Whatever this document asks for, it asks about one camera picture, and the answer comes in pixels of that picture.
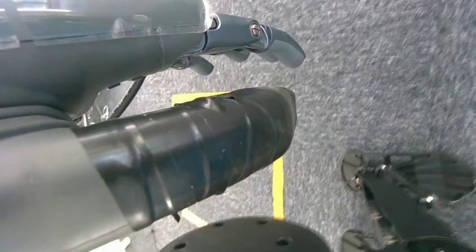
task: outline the yellow tape line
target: yellow tape line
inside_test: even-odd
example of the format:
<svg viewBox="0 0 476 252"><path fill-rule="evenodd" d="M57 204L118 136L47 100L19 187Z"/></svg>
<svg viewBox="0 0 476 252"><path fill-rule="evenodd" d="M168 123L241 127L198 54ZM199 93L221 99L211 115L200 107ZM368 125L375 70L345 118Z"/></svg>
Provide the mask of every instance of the yellow tape line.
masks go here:
<svg viewBox="0 0 476 252"><path fill-rule="evenodd" d="M209 97L220 95L228 92L207 92L207 93L188 93L188 94L175 94L172 95L172 106L177 103L185 103L192 101L196 98L201 97ZM273 176L272 176L272 194L273 194L273 214L275 219L284 219L284 170L283 170L283 158L279 158L273 163ZM198 224L206 223L203 219L199 218L195 214L188 211L188 209L184 209L186 212L185 214L191 214L189 218L195 221Z"/></svg>
<svg viewBox="0 0 476 252"><path fill-rule="evenodd" d="M215 96L215 95L220 95L224 93L228 93L228 92L175 94L175 95L172 95L172 106L174 106L177 103L191 102L192 100L198 99L201 97Z"/></svg>
<svg viewBox="0 0 476 252"><path fill-rule="evenodd" d="M273 214L275 219L284 219L284 170L283 157L273 163Z"/></svg>

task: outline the black tube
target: black tube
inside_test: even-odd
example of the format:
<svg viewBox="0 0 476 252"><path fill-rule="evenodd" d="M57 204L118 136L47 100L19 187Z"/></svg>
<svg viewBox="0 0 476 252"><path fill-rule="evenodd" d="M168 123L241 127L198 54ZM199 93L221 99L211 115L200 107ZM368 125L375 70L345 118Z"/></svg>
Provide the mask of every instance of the black tube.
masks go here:
<svg viewBox="0 0 476 252"><path fill-rule="evenodd" d="M291 144L295 126L293 92L251 88L75 133L139 230L271 164Z"/></svg>

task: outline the yellow floor marking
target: yellow floor marking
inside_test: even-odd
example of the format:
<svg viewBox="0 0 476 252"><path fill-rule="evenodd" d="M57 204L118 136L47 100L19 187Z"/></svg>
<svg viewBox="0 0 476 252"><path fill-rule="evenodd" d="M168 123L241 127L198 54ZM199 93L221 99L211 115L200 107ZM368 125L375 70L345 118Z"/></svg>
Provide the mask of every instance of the yellow floor marking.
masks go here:
<svg viewBox="0 0 476 252"><path fill-rule="evenodd" d="M183 209L180 216L199 228L208 225L207 221L192 213L188 208Z"/></svg>
<svg viewBox="0 0 476 252"><path fill-rule="evenodd" d="M175 95L172 95L172 106L174 106L177 103L190 102L196 98L215 96L215 95L220 95L224 93L228 93L228 92L175 94Z"/></svg>
<svg viewBox="0 0 476 252"><path fill-rule="evenodd" d="M284 219L284 170L283 157L273 163L273 214L275 219Z"/></svg>
<svg viewBox="0 0 476 252"><path fill-rule="evenodd" d="M196 98L209 97L220 95L228 92L208 92L208 93L189 93L189 94L175 94L172 95L172 106L176 103L185 103L192 101ZM275 219L284 219L284 170L283 170L283 158L279 158L273 163L273 176L272 176L272 194L273 194L273 215ZM182 216L190 221L191 223L197 225L195 222L189 220L184 216L184 213L190 215L190 219L196 223L204 226L207 224L206 221L196 216L194 213L190 212L188 209L182 211Z"/></svg>

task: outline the gray carpet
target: gray carpet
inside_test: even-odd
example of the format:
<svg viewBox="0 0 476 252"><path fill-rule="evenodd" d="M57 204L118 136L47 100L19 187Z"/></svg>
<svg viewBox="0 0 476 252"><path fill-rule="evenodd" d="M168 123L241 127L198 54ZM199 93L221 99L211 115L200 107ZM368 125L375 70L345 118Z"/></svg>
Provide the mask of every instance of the gray carpet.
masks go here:
<svg viewBox="0 0 476 252"><path fill-rule="evenodd" d="M340 236L360 228L362 196L341 179L348 150L441 150L476 168L476 0L210 0L217 12L255 17L286 30L307 53L290 70L252 57L213 57L215 72L167 71L149 77L128 114L170 105L176 93L285 86L297 95L298 126L285 155L286 219ZM207 221L272 215L271 171L258 172L190 208ZM439 215L476 246L476 196ZM132 236L154 251L194 228L171 218Z"/></svg>

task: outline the black plastic housing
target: black plastic housing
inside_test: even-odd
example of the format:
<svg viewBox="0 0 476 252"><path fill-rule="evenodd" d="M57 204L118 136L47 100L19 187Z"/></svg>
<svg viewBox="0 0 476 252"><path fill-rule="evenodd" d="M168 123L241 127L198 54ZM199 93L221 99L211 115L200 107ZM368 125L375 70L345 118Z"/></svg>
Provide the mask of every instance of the black plastic housing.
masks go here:
<svg viewBox="0 0 476 252"><path fill-rule="evenodd" d="M271 164L290 146L295 126L293 92L251 88L75 134L138 230Z"/></svg>

